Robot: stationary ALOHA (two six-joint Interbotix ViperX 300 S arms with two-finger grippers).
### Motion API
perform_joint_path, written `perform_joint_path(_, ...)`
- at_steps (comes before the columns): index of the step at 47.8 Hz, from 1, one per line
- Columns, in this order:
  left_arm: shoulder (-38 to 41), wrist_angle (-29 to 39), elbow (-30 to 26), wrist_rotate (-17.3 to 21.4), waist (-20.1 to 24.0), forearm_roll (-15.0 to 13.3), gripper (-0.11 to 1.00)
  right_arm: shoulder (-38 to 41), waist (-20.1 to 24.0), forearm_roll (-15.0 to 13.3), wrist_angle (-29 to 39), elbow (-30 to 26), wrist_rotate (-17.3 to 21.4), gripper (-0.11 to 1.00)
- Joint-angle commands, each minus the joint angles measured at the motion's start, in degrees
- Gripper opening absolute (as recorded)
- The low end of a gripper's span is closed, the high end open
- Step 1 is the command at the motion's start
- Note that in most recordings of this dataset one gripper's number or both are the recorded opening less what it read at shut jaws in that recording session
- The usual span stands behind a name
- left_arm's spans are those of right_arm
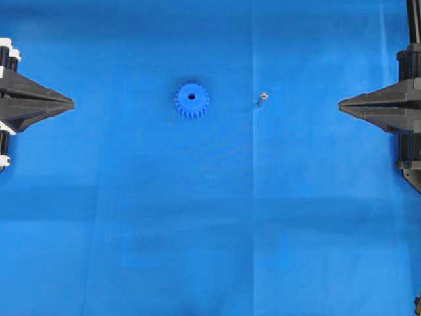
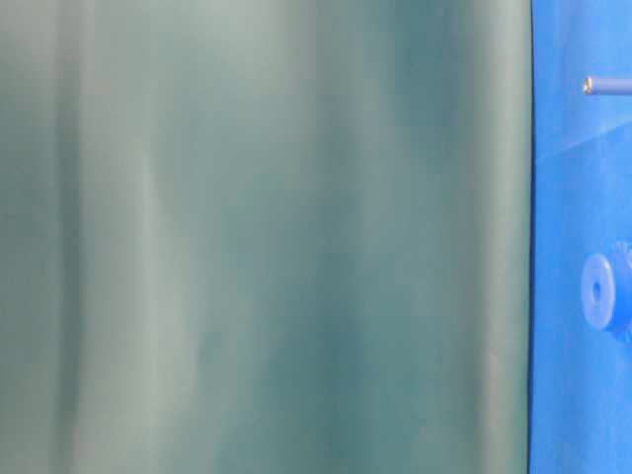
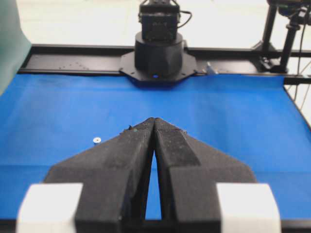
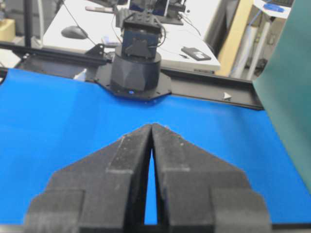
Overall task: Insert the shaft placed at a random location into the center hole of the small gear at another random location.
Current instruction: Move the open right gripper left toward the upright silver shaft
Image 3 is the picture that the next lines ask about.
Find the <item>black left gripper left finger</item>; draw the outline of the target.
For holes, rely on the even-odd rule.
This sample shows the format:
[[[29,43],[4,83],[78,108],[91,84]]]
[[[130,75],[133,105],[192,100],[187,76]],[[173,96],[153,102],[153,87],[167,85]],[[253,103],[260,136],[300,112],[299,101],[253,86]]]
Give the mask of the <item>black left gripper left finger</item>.
[[[155,119],[53,165],[28,189],[18,233],[119,233],[145,213]]]

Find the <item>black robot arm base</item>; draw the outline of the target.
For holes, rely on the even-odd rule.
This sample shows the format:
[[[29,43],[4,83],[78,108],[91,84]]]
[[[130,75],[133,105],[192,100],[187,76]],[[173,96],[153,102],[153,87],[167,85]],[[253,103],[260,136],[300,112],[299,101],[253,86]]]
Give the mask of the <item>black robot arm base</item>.
[[[120,72],[144,83],[174,83],[197,71],[196,58],[185,51],[175,0],[145,0],[139,5],[141,31],[134,51],[121,57]]]

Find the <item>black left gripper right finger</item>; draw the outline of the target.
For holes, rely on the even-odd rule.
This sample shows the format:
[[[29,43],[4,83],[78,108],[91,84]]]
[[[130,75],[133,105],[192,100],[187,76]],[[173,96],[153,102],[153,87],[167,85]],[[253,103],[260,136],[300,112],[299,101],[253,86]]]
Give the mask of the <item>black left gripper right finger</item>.
[[[269,185],[243,162],[155,119],[162,215],[179,233],[279,233]]]

